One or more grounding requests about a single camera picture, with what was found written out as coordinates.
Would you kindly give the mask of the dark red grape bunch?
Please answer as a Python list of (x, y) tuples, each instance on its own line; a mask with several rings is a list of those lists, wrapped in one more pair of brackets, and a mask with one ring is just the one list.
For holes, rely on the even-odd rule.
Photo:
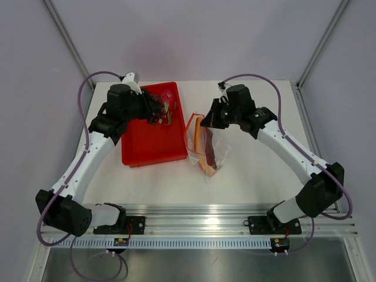
[(148, 105), (150, 108), (150, 116), (146, 119), (147, 124), (155, 126), (161, 123), (167, 117), (164, 99), (159, 95), (148, 94)]

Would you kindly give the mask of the clear orange zip top bag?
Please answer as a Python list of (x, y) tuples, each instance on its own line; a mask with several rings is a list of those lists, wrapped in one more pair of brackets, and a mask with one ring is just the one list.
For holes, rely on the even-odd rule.
[(184, 143), (194, 167), (213, 177), (224, 166), (232, 146), (218, 129), (200, 125), (204, 115), (192, 113), (184, 130)]

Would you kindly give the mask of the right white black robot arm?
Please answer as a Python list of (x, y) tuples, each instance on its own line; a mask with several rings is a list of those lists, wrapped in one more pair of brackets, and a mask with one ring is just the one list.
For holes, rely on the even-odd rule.
[(223, 96), (213, 100), (201, 126), (226, 129), (238, 125), (280, 157), (303, 185), (296, 196), (267, 212), (266, 227), (272, 233), (281, 232), (299, 217), (315, 218), (342, 198), (344, 168), (339, 163), (328, 164), (280, 128), (278, 117), (266, 107), (258, 108), (244, 84), (221, 83), (220, 87)]

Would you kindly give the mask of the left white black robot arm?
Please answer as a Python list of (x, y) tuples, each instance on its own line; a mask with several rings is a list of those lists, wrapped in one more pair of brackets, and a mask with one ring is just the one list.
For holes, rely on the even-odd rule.
[(124, 208), (111, 203), (87, 208), (83, 199), (99, 166), (126, 133), (128, 124), (145, 120), (154, 125), (164, 112), (162, 100), (146, 89), (134, 91), (127, 84), (112, 85), (106, 102), (85, 132), (79, 154), (50, 190), (40, 190), (36, 195), (40, 224), (76, 237), (89, 228), (102, 226), (112, 233), (122, 233), (127, 226)]

